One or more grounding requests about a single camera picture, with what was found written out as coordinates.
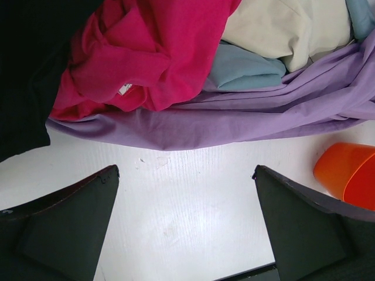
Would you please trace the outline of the black cloth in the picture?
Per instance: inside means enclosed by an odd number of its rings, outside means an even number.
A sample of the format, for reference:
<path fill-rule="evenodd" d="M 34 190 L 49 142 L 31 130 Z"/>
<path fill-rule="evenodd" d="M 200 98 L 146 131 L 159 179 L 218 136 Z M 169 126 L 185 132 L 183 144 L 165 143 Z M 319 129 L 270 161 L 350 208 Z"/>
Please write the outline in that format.
<path fill-rule="evenodd" d="M 1 160 L 50 145 L 70 39 L 101 1 L 1 1 Z"/>

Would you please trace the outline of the grey blue cloth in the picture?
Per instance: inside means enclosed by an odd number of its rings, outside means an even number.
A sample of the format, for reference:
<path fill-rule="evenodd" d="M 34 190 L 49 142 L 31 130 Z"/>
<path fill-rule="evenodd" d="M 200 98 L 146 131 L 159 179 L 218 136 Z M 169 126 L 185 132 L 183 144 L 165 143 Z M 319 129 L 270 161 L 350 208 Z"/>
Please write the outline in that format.
<path fill-rule="evenodd" d="M 349 45 L 364 40 L 374 30 L 374 3 L 345 2 L 351 21 Z M 309 60 L 303 68 L 319 59 Z M 221 37 L 208 79 L 219 91 L 242 91 L 280 85 L 286 73 L 292 72 L 288 71 L 282 60 L 265 58 L 226 42 Z"/>

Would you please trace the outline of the cream canvas cloth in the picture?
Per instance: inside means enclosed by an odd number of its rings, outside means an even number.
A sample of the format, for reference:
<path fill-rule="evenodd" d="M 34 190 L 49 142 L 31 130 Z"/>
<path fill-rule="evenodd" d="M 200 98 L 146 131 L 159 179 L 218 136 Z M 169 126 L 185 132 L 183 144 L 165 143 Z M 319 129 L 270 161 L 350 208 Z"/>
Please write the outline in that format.
<path fill-rule="evenodd" d="M 293 72 L 347 45 L 351 21 L 345 1 L 249 0 L 228 18 L 222 39 Z"/>

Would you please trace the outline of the magenta pink cloth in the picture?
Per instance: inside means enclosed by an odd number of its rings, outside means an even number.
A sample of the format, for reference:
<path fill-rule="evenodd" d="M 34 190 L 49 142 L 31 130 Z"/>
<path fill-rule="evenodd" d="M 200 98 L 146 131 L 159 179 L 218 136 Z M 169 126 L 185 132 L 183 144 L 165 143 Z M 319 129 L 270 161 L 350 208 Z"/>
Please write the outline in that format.
<path fill-rule="evenodd" d="M 70 41 L 50 116 L 161 111 L 202 90 L 239 1 L 104 1 Z"/>

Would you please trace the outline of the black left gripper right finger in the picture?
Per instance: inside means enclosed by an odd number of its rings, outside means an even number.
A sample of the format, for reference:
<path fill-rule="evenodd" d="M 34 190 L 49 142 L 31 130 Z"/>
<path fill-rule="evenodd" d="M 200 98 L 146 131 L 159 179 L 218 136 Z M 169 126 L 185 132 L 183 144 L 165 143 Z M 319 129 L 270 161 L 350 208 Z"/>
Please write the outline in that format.
<path fill-rule="evenodd" d="M 374 211 L 267 166 L 253 179 L 281 280 L 374 280 Z"/>

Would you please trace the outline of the lilac purple shirt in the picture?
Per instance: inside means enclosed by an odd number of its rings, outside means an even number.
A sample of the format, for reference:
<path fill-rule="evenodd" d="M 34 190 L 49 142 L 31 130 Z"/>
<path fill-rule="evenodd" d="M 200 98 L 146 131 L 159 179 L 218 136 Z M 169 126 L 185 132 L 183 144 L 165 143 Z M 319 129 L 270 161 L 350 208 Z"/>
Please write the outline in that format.
<path fill-rule="evenodd" d="M 81 139 L 173 151 L 317 135 L 372 119 L 374 34 L 287 75 L 279 87 L 203 92 L 160 112 L 106 112 L 47 125 Z"/>

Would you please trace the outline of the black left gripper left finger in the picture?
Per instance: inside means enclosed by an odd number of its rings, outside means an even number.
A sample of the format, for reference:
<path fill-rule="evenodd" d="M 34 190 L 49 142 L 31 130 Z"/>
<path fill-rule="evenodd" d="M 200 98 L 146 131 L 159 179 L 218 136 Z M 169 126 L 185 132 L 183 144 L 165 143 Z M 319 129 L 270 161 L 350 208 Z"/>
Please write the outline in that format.
<path fill-rule="evenodd" d="M 116 165 L 1 211 L 1 280 L 93 280 L 120 183 Z"/>

